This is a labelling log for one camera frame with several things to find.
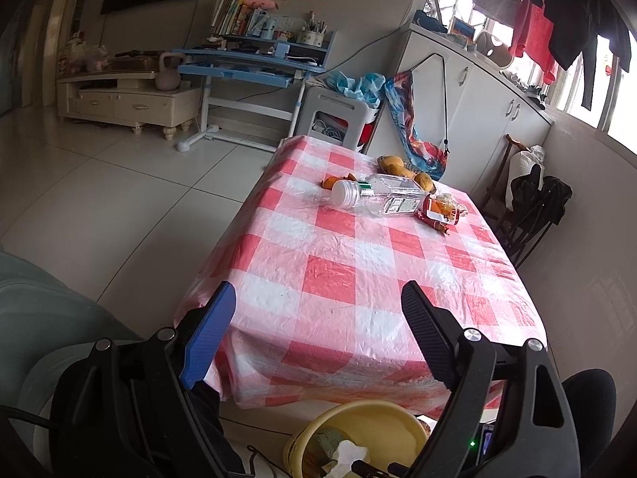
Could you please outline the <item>red snack wrapper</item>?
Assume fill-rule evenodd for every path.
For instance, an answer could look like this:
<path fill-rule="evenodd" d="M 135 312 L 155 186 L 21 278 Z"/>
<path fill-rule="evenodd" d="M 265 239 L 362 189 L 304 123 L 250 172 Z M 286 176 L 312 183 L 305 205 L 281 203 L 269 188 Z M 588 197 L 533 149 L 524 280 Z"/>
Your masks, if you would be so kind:
<path fill-rule="evenodd" d="M 458 225 L 459 220 L 467 214 L 467 207 L 457 202 L 448 193 L 428 195 L 416 217 L 436 232 L 447 235 L 451 227 Z"/>

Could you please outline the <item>colourful long bag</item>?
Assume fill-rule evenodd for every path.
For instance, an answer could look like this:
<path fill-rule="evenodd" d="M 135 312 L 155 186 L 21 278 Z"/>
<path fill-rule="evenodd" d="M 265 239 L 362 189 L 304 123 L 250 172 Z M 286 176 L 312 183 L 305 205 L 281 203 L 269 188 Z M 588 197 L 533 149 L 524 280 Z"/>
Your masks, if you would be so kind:
<path fill-rule="evenodd" d="M 410 165 L 419 172 L 440 181 L 447 168 L 449 155 L 448 140 L 448 99 L 446 75 L 443 76 L 443 131 L 444 136 L 439 146 L 432 141 L 423 140 L 416 126 L 416 107 L 414 106 L 414 73 L 412 70 L 402 71 L 384 83 L 385 103 L 389 107 L 390 116 L 395 126 L 399 141 L 407 154 Z"/>

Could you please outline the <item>yellow mango left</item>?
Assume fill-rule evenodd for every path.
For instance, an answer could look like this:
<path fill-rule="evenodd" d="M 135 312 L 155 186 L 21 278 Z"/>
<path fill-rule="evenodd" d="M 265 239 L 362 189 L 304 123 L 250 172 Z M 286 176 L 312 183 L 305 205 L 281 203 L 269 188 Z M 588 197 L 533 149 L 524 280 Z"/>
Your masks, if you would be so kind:
<path fill-rule="evenodd" d="M 389 168 L 393 165 L 404 167 L 404 161 L 396 155 L 384 155 L 383 157 L 377 158 L 377 162 L 384 172 L 388 172 Z"/>

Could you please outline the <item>yellow mango right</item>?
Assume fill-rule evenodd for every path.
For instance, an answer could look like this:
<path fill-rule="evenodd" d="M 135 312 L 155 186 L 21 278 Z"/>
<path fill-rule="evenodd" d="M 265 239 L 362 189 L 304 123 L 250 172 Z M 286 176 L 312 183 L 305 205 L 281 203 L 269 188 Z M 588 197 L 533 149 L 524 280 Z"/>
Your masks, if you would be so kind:
<path fill-rule="evenodd" d="M 427 173 L 414 175 L 414 182 L 424 191 L 432 194 L 436 191 L 434 180 Z"/>

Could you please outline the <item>yellow trash basin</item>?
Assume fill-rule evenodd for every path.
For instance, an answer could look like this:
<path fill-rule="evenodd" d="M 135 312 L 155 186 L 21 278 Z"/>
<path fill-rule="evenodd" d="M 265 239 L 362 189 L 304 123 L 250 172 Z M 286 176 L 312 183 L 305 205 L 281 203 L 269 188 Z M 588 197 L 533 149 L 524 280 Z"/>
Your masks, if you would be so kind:
<path fill-rule="evenodd" d="M 329 409 L 288 440 L 285 470 L 293 477 L 352 477 L 349 465 L 361 460 L 387 470 L 414 463 L 429 428 L 406 409 L 369 399 Z"/>

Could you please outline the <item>row of books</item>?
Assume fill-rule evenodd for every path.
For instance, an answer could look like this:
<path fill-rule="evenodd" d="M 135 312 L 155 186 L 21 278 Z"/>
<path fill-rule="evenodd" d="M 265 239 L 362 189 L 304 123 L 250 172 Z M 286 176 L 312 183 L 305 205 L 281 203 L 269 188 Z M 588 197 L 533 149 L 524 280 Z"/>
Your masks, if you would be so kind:
<path fill-rule="evenodd" d="M 256 0 L 215 0 L 211 35 L 243 36 L 256 6 Z"/>

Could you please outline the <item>cream TV stand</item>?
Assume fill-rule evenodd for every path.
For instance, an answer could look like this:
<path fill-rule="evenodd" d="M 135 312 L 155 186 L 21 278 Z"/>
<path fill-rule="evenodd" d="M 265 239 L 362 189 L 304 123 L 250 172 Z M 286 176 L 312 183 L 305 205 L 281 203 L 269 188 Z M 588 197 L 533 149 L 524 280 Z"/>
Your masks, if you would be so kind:
<path fill-rule="evenodd" d="M 155 71 L 106 71 L 62 76 L 56 82 L 57 114 L 63 119 L 129 127 L 139 135 L 147 125 L 167 141 L 187 132 L 201 104 L 199 88 L 156 87 Z"/>

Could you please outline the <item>white storage cart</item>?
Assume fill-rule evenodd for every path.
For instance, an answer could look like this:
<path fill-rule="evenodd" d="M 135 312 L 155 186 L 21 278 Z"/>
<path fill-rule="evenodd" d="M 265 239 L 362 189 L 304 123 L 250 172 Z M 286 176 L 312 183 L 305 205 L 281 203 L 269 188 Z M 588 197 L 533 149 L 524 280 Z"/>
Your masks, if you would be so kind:
<path fill-rule="evenodd" d="M 373 125 L 378 109 L 328 88 L 305 91 L 295 128 L 296 136 L 311 136 L 333 145 L 360 151 L 365 127 Z"/>

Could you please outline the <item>black folding chair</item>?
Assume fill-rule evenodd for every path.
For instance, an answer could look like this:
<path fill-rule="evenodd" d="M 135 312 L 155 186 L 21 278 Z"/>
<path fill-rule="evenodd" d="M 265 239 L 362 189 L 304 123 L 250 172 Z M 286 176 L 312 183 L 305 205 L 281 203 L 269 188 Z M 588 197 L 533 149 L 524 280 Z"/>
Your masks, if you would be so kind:
<path fill-rule="evenodd" d="M 512 180 L 512 206 L 506 221 L 505 251 L 518 269 L 553 225 L 559 225 L 573 195 L 569 184 L 543 176 L 539 164 L 529 174 Z"/>

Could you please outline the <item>clear plastic bottle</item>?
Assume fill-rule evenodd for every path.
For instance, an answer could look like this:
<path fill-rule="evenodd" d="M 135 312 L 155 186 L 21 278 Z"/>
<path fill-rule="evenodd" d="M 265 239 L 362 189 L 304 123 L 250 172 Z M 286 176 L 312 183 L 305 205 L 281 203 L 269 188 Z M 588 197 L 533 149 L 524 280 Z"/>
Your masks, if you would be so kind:
<path fill-rule="evenodd" d="M 412 215 L 428 195 L 412 179 L 376 174 L 361 181 L 336 181 L 330 192 L 330 202 L 340 210 L 355 210 L 367 215 Z"/>

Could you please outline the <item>pink kettlebell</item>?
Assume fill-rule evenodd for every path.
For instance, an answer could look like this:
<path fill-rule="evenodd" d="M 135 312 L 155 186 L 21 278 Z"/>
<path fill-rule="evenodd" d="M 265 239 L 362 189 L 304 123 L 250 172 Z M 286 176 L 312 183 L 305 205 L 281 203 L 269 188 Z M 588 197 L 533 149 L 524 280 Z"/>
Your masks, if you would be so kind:
<path fill-rule="evenodd" d="M 186 61 L 182 53 L 163 52 L 159 57 L 159 72 L 156 75 L 156 88 L 162 92 L 177 90 L 182 83 L 178 68 Z"/>

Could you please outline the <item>white sack on chair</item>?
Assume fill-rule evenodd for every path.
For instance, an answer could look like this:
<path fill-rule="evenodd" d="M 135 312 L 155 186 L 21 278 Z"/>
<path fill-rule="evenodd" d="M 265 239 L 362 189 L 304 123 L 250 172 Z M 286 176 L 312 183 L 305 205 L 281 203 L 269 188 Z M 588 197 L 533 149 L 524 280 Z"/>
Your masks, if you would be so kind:
<path fill-rule="evenodd" d="M 505 187 L 505 206 L 508 210 L 513 210 L 514 193 L 513 181 L 520 177 L 529 176 L 534 167 L 538 166 L 538 176 L 533 176 L 531 181 L 538 190 L 542 189 L 544 177 L 544 158 L 545 151 L 542 146 L 535 145 L 517 152 L 511 157 L 508 166 L 508 183 Z"/>

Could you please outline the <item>small orange peel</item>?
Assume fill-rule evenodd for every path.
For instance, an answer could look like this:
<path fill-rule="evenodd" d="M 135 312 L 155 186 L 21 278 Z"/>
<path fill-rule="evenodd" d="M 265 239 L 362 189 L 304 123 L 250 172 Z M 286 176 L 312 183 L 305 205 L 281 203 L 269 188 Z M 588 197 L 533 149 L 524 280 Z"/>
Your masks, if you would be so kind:
<path fill-rule="evenodd" d="M 356 177 L 353 174 L 349 174 L 348 176 L 344 177 L 328 176 L 320 183 L 320 186 L 323 189 L 332 190 L 335 184 L 337 184 L 337 182 L 341 180 L 356 181 Z"/>

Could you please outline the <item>pink checkered tablecloth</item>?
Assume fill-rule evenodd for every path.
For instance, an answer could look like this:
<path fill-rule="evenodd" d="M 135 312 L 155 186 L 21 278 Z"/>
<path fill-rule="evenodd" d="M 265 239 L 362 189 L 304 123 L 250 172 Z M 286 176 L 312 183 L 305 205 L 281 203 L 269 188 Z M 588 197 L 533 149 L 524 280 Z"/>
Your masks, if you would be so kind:
<path fill-rule="evenodd" d="M 182 298 L 203 306 L 221 282 L 236 307 L 205 380 L 239 407 L 383 399 L 438 417 L 448 399 L 401 307 L 408 282 L 489 340 L 519 345 L 545 329 L 483 216 L 467 207 L 438 233 L 412 216 L 338 210 L 328 176 L 366 178 L 373 159 L 308 136 L 285 141 Z"/>

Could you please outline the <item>wooden chair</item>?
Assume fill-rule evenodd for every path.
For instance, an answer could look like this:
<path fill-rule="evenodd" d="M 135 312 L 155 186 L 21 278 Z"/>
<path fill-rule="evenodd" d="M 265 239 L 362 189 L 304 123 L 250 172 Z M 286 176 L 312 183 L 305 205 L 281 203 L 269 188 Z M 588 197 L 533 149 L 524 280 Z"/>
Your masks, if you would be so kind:
<path fill-rule="evenodd" d="M 527 151 L 528 147 L 519 140 L 513 138 L 510 134 L 504 135 L 505 148 L 502 158 L 496 169 L 490 184 L 486 188 L 486 195 L 483 199 L 481 213 L 487 219 L 493 222 L 493 231 L 498 232 L 508 220 L 510 212 L 505 205 L 505 187 L 508 181 L 508 168 L 510 167 L 511 158 L 514 154 Z"/>

